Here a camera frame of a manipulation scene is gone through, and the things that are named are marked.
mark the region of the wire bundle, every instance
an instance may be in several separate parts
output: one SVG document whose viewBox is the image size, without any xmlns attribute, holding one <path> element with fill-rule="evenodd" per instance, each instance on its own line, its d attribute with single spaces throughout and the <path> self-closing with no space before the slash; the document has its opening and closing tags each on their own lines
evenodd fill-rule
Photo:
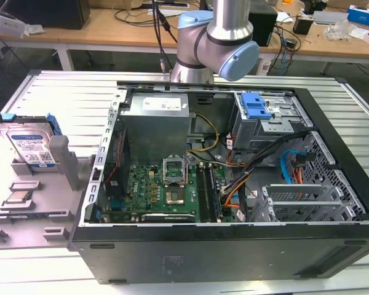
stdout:
<svg viewBox="0 0 369 295">
<path fill-rule="evenodd" d="M 274 29 L 274 33 L 276 33 L 279 36 L 280 39 L 280 50 L 279 53 L 276 55 L 275 60 L 273 61 L 271 67 L 269 68 L 268 73 L 271 71 L 272 68 L 274 69 L 279 69 L 279 70 L 283 70 L 284 71 L 284 75 L 286 75 L 288 68 L 293 64 L 293 57 L 294 54 L 299 51 L 299 49 L 302 47 L 302 42 L 301 39 L 294 33 L 290 32 L 287 29 L 282 28 L 281 26 L 275 26 L 276 29 Z M 295 47 L 294 49 L 287 46 L 286 40 L 284 38 L 284 32 L 290 33 L 292 36 L 294 36 L 297 40 L 298 40 L 298 44 L 299 46 Z M 288 60 L 284 60 L 285 59 L 285 55 L 286 53 L 288 53 Z M 283 68 L 276 68 L 276 62 L 278 61 L 280 54 L 282 55 L 282 59 L 281 59 L 281 64 L 283 65 Z"/>
<path fill-rule="evenodd" d="M 252 159 L 249 161 L 248 164 L 243 168 L 242 172 L 240 173 L 240 176 L 232 183 L 230 183 L 228 186 L 225 187 L 224 192 L 225 195 L 222 196 L 222 199 L 224 200 L 224 207 L 234 207 L 235 205 L 229 204 L 230 199 L 234 195 L 234 193 L 243 186 L 246 181 L 249 180 L 250 175 L 252 171 L 256 168 L 257 165 L 259 165 L 265 158 L 269 157 L 270 155 L 274 154 L 281 146 L 287 141 L 294 140 L 297 138 L 303 138 L 305 137 L 309 131 L 301 131 L 294 134 L 284 135 L 280 137 L 278 140 L 275 140 L 273 143 L 266 146 L 264 149 L 260 150 L 256 155 L 252 157 Z"/>
</svg>

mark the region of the wooden table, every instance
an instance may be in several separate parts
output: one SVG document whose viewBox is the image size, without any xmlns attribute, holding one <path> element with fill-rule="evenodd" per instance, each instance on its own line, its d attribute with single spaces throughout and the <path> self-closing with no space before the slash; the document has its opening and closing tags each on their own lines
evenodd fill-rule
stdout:
<svg viewBox="0 0 369 295">
<path fill-rule="evenodd" d="M 194 10 L 197 7 L 178 10 Z M 131 14 L 138 15 L 147 10 L 133 10 Z M 125 18 L 125 12 L 121 12 L 121 18 Z M 151 20 L 148 14 L 139 17 L 129 17 L 131 22 Z M 178 17 L 170 17 L 168 21 L 174 27 L 178 25 Z M 90 17 L 81 30 L 46 28 L 46 33 L 14 39 L 3 36 L 9 46 L 55 49 L 61 61 L 63 70 L 73 71 L 74 66 L 69 50 L 97 50 L 109 52 L 160 52 L 153 26 L 137 27 L 116 20 L 111 9 L 91 9 Z M 177 36 L 177 29 L 172 28 L 172 33 Z M 170 35 L 161 28 L 162 44 L 166 53 L 177 52 L 177 44 Z"/>
<path fill-rule="evenodd" d="M 300 0 L 293 0 L 291 4 L 283 4 L 282 0 L 279 0 L 277 4 L 278 9 L 286 11 L 292 16 L 295 16 L 302 7 L 303 3 Z M 188 10 L 193 9 L 197 9 L 197 7 L 191 5 L 188 8 Z M 331 8 L 327 8 L 327 10 L 340 11 Z M 145 12 L 145 10 L 133 10 L 131 13 L 138 15 L 142 12 Z M 125 18 L 125 12 L 121 12 L 120 17 Z M 129 17 L 127 20 L 141 22 L 151 19 L 151 15 L 142 14 L 137 17 Z M 177 27 L 178 17 L 168 18 L 168 20 L 173 27 Z M 356 25 L 369 29 L 369 27 L 360 24 Z M 285 23 L 282 26 L 292 31 L 293 23 Z M 307 36 L 298 35 L 302 40 L 302 48 L 295 54 L 295 60 L 369 63 L 369 45 L 367 43 L 356 38 L 351 38 L 350 41 L 329 41 L 323 34 L 325 28 L 326 26 L 313 24 Z M 172 33 L 177 36 L 177 29 L 172 28 Z M 163 29 L 161 29 L 161 35 L 165 52 L 176 54 L 177 44 L 174 40 Z M 81 30 L 47 28 L 44 34 L 25 36 L 22 40 L 3 38 L 9 46 L 13 47 L 57 50 L 61 65 L 67 71 L 74 70 L 71 55 L 69 54 L 70 50 L 149 53 L 158 53 L 160 51 L 153 27 L 141 28 L 122 23 L 114 18 L 111 9 L 91 9 L 90 18 Z M 276 34 L 273 34 L 270 45 L 261 48 L 261 63 L 257 74 L 265 75 L 268 72 L 269 66 L 279 50 L 279 38 Z"/>
</svg>

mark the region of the power cable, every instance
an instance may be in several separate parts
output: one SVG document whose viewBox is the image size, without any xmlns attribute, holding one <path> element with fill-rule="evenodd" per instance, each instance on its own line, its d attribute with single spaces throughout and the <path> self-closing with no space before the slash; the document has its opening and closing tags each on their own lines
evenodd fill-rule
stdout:
<svg viewBox="0 0 369 295">
<path fill-rule="evenodd" d="M 0 41 L 12 52 L 12 54 L 14 55 L 14 57 L 21 63 L 21 65 L 27 70 L 29 71 L 29 67 L 27 67 L 27 65 L 19 58 L 19 56 L 12 50 L 11 47 L 8 46 L 8 44 L 3 40 L 1 39 L 0 37 Z"/>
</svg>

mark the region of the case sticker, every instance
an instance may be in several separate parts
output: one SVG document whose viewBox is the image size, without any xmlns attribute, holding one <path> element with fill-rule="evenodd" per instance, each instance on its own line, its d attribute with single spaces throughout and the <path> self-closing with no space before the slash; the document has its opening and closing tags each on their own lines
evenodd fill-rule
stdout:
<svg viewBox="0 0 369 295">
<path fill-rule="evenodd" d="M 246 216 L 240 210 L 238 210 L 236 216 L 238 216 L 240 221 L 245 222 Z"/>
<path fill-rule="evenodd" d="M 180 98 L 146 97 L 142 108 L 147 111 L 180 111 Z"/>
<path fill-rule="evenodd" d="M 41 135 L 12 135 L 11 138 L 27 164 L 32 167 L 55 166 L 54 158 Z"/>
</svg>

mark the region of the table leg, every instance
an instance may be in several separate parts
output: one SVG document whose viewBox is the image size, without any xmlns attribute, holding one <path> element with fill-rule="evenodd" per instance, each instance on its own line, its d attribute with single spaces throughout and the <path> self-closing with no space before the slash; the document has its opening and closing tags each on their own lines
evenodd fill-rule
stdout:
<svg viewBox="0 0 369 295">
<path fill-rule="evenodd" d="M 325 75 L 327 73 L 327 71 L 329 70 L 331 65 L 332 65 L 332 63 L 330 63 L 330 62 L 324 63 L 321 70 L 320 70 L 320 74 Z"/>
<path fill-rule="evenodd" d="M 64 71 L 74 71 L 73 60 L 71 59 L 71 55 L 69 54 L 69 50 L 66 48 L 57 49 L 57 54 L 59 54 L 59 59 L 61 63 L 61 67 Z"/>
<path fill-rule="evenodd" d="M 261 57 L 260 64 L 257 69 L 257 76 L 268 75 L 269 68 L 271 67 L 272 59 L 269 57 Z"/>
</svg>

